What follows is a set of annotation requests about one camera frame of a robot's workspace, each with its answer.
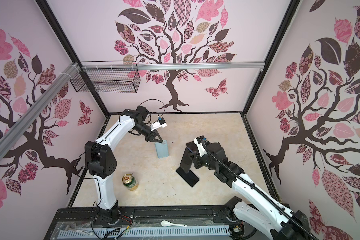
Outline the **black smartphone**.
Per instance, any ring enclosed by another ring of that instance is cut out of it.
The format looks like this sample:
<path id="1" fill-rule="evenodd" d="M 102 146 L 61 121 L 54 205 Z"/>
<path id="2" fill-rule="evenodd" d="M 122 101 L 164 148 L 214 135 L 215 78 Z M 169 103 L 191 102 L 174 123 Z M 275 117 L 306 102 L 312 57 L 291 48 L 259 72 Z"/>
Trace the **black smartphone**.
<path id="1" fill-rule="evenodd" d="M 190 172 L 191 166 L 193 164 L 193 160 L 191 158 L 192 151 L 190 151 L 189 148 L 185 148 L 185 151 L 183 153 L 181 162 L 180 162 L 180 168 L 188 174 Z"/>

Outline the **light blue phone case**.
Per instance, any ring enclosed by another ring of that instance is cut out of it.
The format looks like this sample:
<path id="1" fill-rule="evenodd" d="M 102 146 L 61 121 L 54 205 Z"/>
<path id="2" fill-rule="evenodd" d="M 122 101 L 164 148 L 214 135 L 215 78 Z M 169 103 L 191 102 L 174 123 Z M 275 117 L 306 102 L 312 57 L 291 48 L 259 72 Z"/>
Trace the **light blue phone case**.
<path id="1" fill-rule="evenodd" d="M 155 143 L 155 149 L 158 159 L 166 158 L 169 156 L 169 148 L 166 140 L 162 143 Z"/>

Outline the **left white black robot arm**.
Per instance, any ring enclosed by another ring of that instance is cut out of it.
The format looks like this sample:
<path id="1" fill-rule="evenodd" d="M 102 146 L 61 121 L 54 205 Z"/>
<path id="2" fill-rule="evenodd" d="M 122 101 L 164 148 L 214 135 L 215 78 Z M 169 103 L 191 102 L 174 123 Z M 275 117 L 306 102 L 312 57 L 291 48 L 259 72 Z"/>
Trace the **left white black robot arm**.
<path id="1" fill-rule="evenodd" d="M 117 122 L 94 142 L 85 144 L 85 161 L 89 174 L 94 178 L 98 195 L 99 215 L 108 223 L 117 222 L 121 213 L 114 192 L 113 176 L 117 168 L 117 160 L 113 151 L 123 137 L 137 131 L 145 137 L 146 142 L 163 143 L 158 128 L 167 126 L 164 117 L 159 116 L 151 125 L 144 121 L 149 111 L 138 106 L 136 110 L 125 109 Z"/>

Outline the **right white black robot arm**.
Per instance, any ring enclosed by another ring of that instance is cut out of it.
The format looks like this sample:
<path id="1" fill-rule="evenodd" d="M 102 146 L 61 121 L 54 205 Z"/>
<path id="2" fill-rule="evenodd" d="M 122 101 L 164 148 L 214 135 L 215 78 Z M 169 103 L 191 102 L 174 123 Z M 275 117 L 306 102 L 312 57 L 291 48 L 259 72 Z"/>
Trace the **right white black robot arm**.
<path id="1" fill-rule="evenodd" d="M 232 198 L 226 203 L 226 215 L 232 222 L 245 222 L 270 240 L 314 240 L 307 216 L 292 211 L 263 191 L 245 171 L 229 161 L 220 143 L 211 143 L 204 137 L 186 144 L 180 163 L 183 177 L 190 185 L 198 182 L 191 167 L 206 167 L 215 177 L 244 196 L 250 203 Z"/>

